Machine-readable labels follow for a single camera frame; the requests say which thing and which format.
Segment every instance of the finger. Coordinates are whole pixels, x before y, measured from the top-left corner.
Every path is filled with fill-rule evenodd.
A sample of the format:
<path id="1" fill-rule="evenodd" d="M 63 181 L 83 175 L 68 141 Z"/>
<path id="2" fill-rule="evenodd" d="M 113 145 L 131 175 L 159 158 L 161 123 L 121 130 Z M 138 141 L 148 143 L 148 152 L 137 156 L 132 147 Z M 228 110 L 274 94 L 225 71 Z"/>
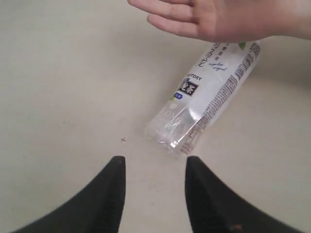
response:
<path id="1" fill-rule="evenodd" d="M 178 22 L 157 15 L 149 15 L 148 22 L 156 28 L 178 36 L 198 38 L 198 26 L 194 23 Z"/>
<path id="2" fill-rule="evenodd" d="M 128 2 L 153 15 L 182 22 L 192 22 L 193 20 L 193 8 L 187 5 L 170 4 L 159 0 L 128 0 Z"/>
<path id="3" fill-rule="evenodd" d="M 161 0 L 161 1 L 171 3 L 171 4 L 184 4 L 188 6 L 193 5 L 193 0 Z"/>

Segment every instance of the black object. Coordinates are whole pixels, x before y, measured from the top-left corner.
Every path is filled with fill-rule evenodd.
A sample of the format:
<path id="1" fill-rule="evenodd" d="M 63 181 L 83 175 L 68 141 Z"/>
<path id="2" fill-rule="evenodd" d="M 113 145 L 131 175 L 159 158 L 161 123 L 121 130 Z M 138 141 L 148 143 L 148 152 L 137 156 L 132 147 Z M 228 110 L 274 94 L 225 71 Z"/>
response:
<path id="1" fill-rule="evenodd" d="M 14 233 L 117 233 L 125 200 L 125 158 L 113 157 L 80 193 Z"/>
<path id="2" fill-rule="evenodd" d="M 194 233 L 299 233 L 239 197 L 195 156 L 187 160 L 185 194 Z"/>

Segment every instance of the table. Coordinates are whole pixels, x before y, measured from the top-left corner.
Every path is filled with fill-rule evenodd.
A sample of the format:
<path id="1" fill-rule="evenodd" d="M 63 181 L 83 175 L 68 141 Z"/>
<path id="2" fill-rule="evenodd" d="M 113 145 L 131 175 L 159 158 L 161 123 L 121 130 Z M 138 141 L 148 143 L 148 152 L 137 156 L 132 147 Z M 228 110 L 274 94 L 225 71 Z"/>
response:
<path id="1" fill-rule="evenodd" d="M 114 155 L 121 233 L 191 232 L 186 159 L 144 137 L 209 43 L 163 33 L 126 1 L 0 1 L 0 231 L 47 214 Z M 253 205 L 311 232 L 311 42 L 272 37 L 193 155 Z"/>

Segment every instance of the hand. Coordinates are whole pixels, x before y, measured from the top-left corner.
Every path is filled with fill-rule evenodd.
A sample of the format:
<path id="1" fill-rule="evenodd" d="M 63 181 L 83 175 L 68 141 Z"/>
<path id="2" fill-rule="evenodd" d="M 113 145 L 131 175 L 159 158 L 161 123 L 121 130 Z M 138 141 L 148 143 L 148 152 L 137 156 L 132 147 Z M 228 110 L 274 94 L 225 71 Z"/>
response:
<path id="1" fill-rule="evenodd" d="M 165 32 L 210 42 L 291 35 L 301 0 L 128 0 Z"/>

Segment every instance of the green leaf logo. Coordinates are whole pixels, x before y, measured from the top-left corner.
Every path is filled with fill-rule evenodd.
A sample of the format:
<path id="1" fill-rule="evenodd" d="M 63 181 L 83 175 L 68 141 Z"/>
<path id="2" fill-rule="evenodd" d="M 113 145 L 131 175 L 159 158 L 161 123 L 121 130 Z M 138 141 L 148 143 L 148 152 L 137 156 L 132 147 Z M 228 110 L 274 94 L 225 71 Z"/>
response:
<path id="1" fill-rule="evenodd" d="M 239 43 L 239 47 L 240 47 L 241 50 L 244 50 L 245 47 L 246 47 L 246 42 L 240 42 Z"/>

